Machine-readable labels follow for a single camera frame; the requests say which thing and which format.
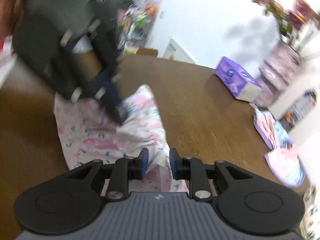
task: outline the pink and blue cloth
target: pink and blue cloth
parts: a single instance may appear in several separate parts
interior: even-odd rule
[[[255,109],[253,124],[271,150],[265,160],[276,178],[287,187],[299,187],[305,171],[298,158],[298,149],[288,133],[269,111]]]
[[[94,159],[109,164],[124,156],[138,157],[141,149],[146,147],[149,162],[145,179],[130,181],[129,190],[188,192],[184,180],[172,178],[169,146],[150,87],[142,85],[123,104],[129,110],[129,116],[122,126],[117,126],[95,100],[82,99],[71,104],[56,94],[54,114],[69,169]]]

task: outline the circular cover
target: circular cover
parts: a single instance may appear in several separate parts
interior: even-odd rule
[[[89,224],[101,208],[100,196],[81,180],[58,179],[21,194],[13,211],[25,229],[46,235],[70,233]]]
[[[293,230],[303,217],[303,201],[294,191],[271,183],[236,182],[220,196],[220,214],[231,226],[253,235]]]

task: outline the gray panel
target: gray panel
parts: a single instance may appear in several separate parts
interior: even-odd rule
[[[186,193],[134,192],[122,202],[109,203],[87,227],[62,236],[24,231],[16,240],[302,240],[283,236],[251,236],[229,227],[208,203],[192,201]]]

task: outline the cardboard box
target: cardboard box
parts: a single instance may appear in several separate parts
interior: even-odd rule
[[[222,57],[215,74],[236,99],[251,102],[262,91],[259,83],[243,67],[227,57]]]

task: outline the purple trim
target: purple trim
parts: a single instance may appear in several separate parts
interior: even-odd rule
[[[267,147],[270,150],[273,150],[273,146],[272,146],[271,142],[268,140],[268,138],[266,137],[264,132],[261,130],[260,126],[257,124],[256,120],[254,120],[254,119],[253,119],[253,125],[254,125],[255,129],[257,130],[257,132],[260,134],[261,138],[263,139],[263,141],[265,142]]]
[[[270,165],[269,156],[268,156],[267,153],[264,155],[264,158],[265,158],[265,160],[266,160],[266,162],[267,162],[267,164],[268,164],[269,169],[270,169],[271,172],[273,173],[273,175],[274,175],[274,176],[276,177],[276,179],[279,180],[284,186],[286,186],[286,187],[299,187],[299,186],[301,186],[301,184],[303,183],[304,178],[305,178],[305,176],[306,176],[306,172],[305,172],[304,168],[301,166],[301,163],[300,163],[300,162],[299,162],[299,165],[300,165],[301,168],[303,169],[303,178],[302,178],[302,180],[301,180],[298,184],[292,185],[292,184],[289,184],[289,183],[287,183],[286,181],[284,181],[283,178],[281,178],[281,177],[279,176],[279,174],[276,172],[276,170],[273,169],[273,167]]]

